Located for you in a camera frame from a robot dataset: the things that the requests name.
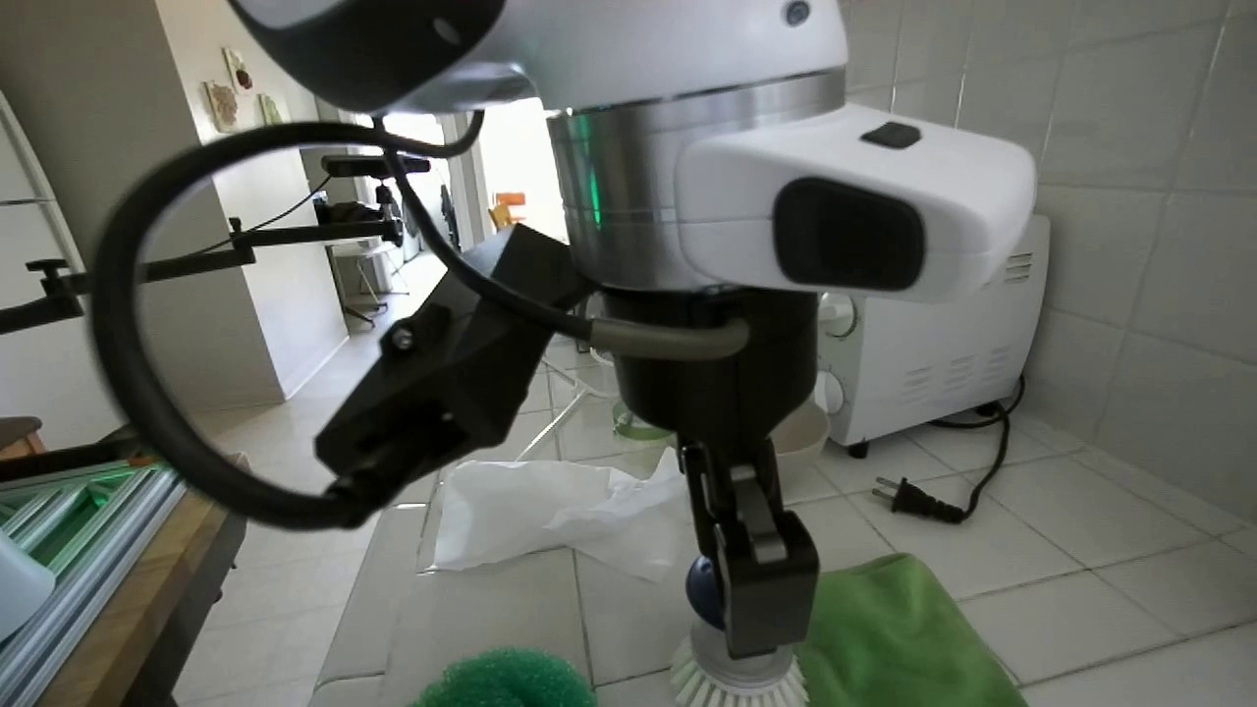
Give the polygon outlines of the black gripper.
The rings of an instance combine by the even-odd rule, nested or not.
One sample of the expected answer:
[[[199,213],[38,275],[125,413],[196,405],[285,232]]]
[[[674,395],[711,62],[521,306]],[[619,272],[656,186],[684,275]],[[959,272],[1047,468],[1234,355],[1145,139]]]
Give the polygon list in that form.
[[[818,548],[781,508],[770,438],[818,379],[818,299],[784,291],[631,294],[610,291],[618,320],[705,332],[746,324],[749,342],[720,362],[611,357],[619,401],[678,439],[690,527],[705,579],[722,590],[736,660],[793,647],[811,618]]]

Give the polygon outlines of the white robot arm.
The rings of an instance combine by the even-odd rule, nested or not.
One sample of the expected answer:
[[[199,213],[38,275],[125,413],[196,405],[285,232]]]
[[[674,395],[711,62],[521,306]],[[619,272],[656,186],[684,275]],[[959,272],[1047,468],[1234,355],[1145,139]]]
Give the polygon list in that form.
[[[826,291],[995,281],[1033,213],[1000,139],[846,93],[842,0],[228,0],[311,93],[356,112],[551,112],[577,272],[631,324],[627,409],[678,446],[694,615],[736,660],[793,647],[818,550],[770,430],[818,379]]]

